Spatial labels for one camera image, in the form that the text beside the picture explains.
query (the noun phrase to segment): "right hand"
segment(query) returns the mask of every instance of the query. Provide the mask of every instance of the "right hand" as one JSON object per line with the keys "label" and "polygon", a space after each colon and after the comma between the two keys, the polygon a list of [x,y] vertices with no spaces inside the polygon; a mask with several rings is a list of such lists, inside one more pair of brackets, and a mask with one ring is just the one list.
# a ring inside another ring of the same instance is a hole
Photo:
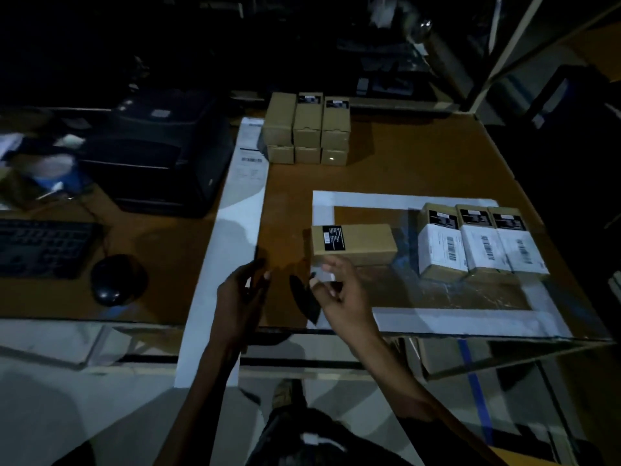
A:
{"label": "right hand", "polygon": [[323,259],[322,270],[333,273],[343,282],[343,289],[337,294],[318,279],[310,280],[312,292],[332,330],[355,352],[370,339],[381,338],[366,291],[352,262],[329,255]]}

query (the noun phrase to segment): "cardboard box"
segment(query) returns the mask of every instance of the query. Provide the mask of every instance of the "cardboard box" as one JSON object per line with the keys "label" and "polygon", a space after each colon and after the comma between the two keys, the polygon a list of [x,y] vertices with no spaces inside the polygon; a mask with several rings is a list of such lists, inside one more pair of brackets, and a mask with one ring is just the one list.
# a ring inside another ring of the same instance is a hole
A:
{"label": "cardboard box", "polygon": [[468,274],[454,207],[426,203],[419,213],[418,232],[421,278],[452,283]]}
{"label": "cardboard box", "polygon": [[296,163],[321,163],[321,149],[296,146]]}
{"label": "cardboard box", "polygon": [[466,204],[455,208],[470,271],[468,279],[481,283],[517,283],[487,208]]}
{"label": "cardboard box", "polygon": [[298,96],[292,93],[272,93],[261,134],[266,145],[293,145],[291,131]]}
{"label": "cardboard box", "polygon": [[524,218],[515,207],[488,207],[494,226],[497,227],[502,247],[515,274],[524,279],[544,279],[550,272]]}
{"label": "cardboard box", "polygon": [[324,148],[321,154],[321,163],[323,165],[345,166],[347,165],[347,152]]}
{"label": "cardboard box", "polygon": [[294,163],[293,147],[268,145],[268,159],[271,163]]}
{"label": "cardboard box", "polygon": [[299,93],[296,118],[293,121],[293,145],[296,147],[321,147],[322,93]]}
{"label": "cardboard box", "polygon": [[388,224],[313,226],[311,234],[316,260],[324,255],[342,255],[356,266],[389,265],[397,254]]}
{"label": "cardboard box", "polygon": [[321,147],[324,150],[349,150],[352,130],[349,98],[326,96],[323,105]]}

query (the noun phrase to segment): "blue tape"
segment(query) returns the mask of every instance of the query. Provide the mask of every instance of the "blue tape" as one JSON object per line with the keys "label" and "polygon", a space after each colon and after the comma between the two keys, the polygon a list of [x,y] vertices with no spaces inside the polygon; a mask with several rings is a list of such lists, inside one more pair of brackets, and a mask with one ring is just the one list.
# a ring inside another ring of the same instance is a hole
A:
{"label": "blue tape", "polygon": [[[468,347],[468,342],[459,338],[457,340],[457,345],[460,348],[460,352],[462,353],[462,358],[466,366],[472,364],[472,355],[470,353],[470,348]],[[485,404],[485,396],[483,395],[483,389],[481,388],[481,383],[479,383],[479,378],[474,373],[468,374],[468,382],[470,383],[470,389],[472,390],[472,396],[474,398],[474,403],[476,405],[476,411],[479,415],[479,421],[481,422],[481,427],[483,429],[483,437],[485,438],[485,443],[488,446],[494,445],[493,439],[493,428],[492,428],[492,418],[489,415],[489,411],[487,410],[487,405]]]}

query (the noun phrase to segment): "wooden desk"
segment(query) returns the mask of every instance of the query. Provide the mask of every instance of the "wooden desk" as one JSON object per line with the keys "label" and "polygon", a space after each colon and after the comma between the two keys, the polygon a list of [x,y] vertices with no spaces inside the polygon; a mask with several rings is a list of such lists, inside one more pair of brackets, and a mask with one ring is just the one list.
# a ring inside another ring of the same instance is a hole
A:
{"label": "wooden desk", "polygon": [[[575,310],[571,304],[556,301],[574,337],[607,338],[596,323],[591,323],[599,319],[485,129],[472,116],[414,119],[354,115],[347,167],[271,165],[258,253],[268,259],[274,276],[262,327],[306,329],[307,321],[289,290],[288,276],[308,275],[303,232],[311,225],[313,190],[480,197],[520,208],[547,262],[551,280],[566,299],[579,306]],[[93,301],[89,272],[103,258],[98,248],[78,280],[0,280],[0,317],[182,326],[209,242],[217,201],[202,220],[125,213],[97,187],[84,202],[109,227],[109,252],[133,254],[147,269],[150,282],[144,296],[124,309],[104,308]],[[336,214],[337,221],[343,223],[395,219],[381,209],[340,208]],[[40,211],[35,217],[93,219],[77,203]]]}

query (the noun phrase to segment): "black printer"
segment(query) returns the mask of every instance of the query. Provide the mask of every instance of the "black printer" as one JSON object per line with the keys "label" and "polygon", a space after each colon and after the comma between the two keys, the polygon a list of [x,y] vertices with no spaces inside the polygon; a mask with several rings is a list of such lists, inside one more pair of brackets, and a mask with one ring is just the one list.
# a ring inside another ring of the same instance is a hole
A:
{"label": "black printer", "polygon": [[113,109],[78,159],[123,211],[202,217],[233,148],[228,119],[214,94],[151,89]]}

